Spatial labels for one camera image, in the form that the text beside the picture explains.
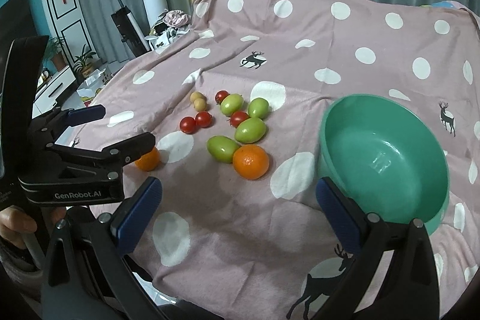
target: cardboard box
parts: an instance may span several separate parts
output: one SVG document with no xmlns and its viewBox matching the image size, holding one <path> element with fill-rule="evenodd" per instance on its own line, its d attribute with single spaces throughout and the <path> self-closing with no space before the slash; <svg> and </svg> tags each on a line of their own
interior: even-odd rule
<svg viewBox="0 0 480 320">
<path fill-rule="evenodd" d="M 112 79 L 112 74 L 108 67 L 103 70 L 96 69 L 90 76 L 77 88 L 80 99 L 88 107 L 92 100 L 102 90 L 102 88 Z"/>
</svg>

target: mandarin orange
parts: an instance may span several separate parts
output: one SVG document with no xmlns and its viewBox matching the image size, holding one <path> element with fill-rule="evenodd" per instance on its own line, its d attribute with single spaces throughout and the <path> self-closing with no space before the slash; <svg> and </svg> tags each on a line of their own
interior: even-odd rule
<svg viewBox="0 0 480 320">
<path fill-rule="evenodd" d="M 233 167 L 245 179 L 258 179 L 268 170 L 270 161 L 262 147 L 247 144 L 238 148 L 233 154 Z"/>
<path fill-rule="evenodd" d="M 156 147 L 135 160 L 135 165 L 142 171 L 152 171 L 160 163 L 160 152 Z"/>
</svg>

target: green tomato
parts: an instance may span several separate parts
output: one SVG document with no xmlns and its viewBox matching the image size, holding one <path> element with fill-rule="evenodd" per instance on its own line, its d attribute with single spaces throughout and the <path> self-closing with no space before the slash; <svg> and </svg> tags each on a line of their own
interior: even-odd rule
<svg viewBox="0 0 480 320">
<path fill-rule="evenodd" d="M 248 115 L 251 118 L 264 118 L 268 113 L 269 108 L 268 101 L 263 98 L 255 98 L 248 105 Z"/>
<path fill-rule="evenodd" d="M 243 97 L 240 94 L 230 94 L 222 101 L 220 111 L 230 117 L 236 111 L 240 110 L 243 105 Z"/>
<path fill-rule="evenodd" d="M 233 154 L 240 146 L 225 136 L 213 136 L 207 141 L 207 150 L 216 160 L 222 163 L 232 163 Z"/>
<path fill-rule="evenodd" d="M 243 144 L 251 144 L 260 140 L 265 132 L 267 126 L 259 118 L 248 118 L 237 127 L 235 131 L 235 140 Z"/>
</svg>

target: black deer silhouette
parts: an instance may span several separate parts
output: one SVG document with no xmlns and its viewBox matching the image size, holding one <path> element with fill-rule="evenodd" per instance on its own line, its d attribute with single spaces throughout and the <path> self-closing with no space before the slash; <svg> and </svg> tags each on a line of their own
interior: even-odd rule
<svg viewBox="0 0 480 320">
<path fill-rule="evenodd" d="M 447 109 L 448 107 L 448 104 L 446 102 L 443 102 L 442 100 L 438 103 L 438 105 L 440 106 L 440 119 L 441 121 L 443 122 L 443 124 L 445 125 L 445 130 L 448 130 L 447 129 L 447 122 L 448 124 L 450 125 L 450 134 L 452 134 L 452 130 L 453 130 L 453 137 L 455 137 L 455 127 L 453 126 L 453 118 L 450 118 L 449 116 L 447 116 L 445 114 L 445 109 Z"/>
<path fill-rule="evenodd" d="M 347 269 L 353 262 L 353 256 L 349 257 L 348 254 L 337 244 L 337 248 L 334 249 L 335 253 L 341 257 L 342 264 L 338 268 L 338 271 L 343 271 Z M 292 312 L 295 307 L 301 302 L 305 301 L 305 311 L 303 312 L 304 320 L 308 320 L 308 311 L 310 309 L 310 304 L 314 302 L 320 294 L 332 295 L 333 291 L 337 287 L 340 280 L 343 278 L 343 273 L 332 278 L 313 278 L 310 274 L 307 275 L 307 285 L 303 291 L 302 297 L 300 297 L 295 304 L 292 305 L 286 317 L 290 319 Z"/>
<path fill-rule="evenodd" d="M 241 61 L 242 64 L 240 65 L 240 67 L 243 67 L 245 64 L 248 64 L 248 63 L 254 63 L 254 65 L 252 65 L 251 67 L 247 67 L 247 68 L 252 68 L 252 67 L 255 67 L 255 66 L 257 66 L 257 68 L 260 67 L 263 63 L 266 62 L 266 60 L 257 59 L 255 57 L 255 56 L 260 56 L 260 55 L 263 55 L 263 52 L 258 52 L 257 53 L 255 51 L 253 51 L 250 56 L 247 56 L 246 58 L 244 58 Z"/>
</svg>

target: red cherry tomato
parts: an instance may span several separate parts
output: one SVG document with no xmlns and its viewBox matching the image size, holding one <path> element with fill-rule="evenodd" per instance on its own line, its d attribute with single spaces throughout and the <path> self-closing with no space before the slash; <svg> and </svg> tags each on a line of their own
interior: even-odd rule
<svg viewBox="0 0 480 320">
<path fill-rule="evenodd" d="M 245 121 L 248 118 L 250 118 L 250 116 L 245 112 L 240 112 L 240 111 L 235 112 L 230 116 L 230 125 L 236 128 L 238 127 L 238 125 L 240 125 L 243 121 Z"/>
<path fill-rule="evenodd" d="M 220 105 L 222 101 L 229 96 L 229 92 L 225 90 L 219 91 L 217 94 L 215 94 L 215 102 L 217 105 Z"/>
<path fill-rule="evenodd" d="M 195 116 L 195 122 L 200 128 L 207 128 L 212 124 L 212 115 L 208 112 L 200 112 Z"/>
<path fill-rule="evenodd" d="M 182 118 L 180 121 L 180 130 L 188 135 L 194 133 L 197 130 L 195 119 L 193 117 Z"/>
</svg>

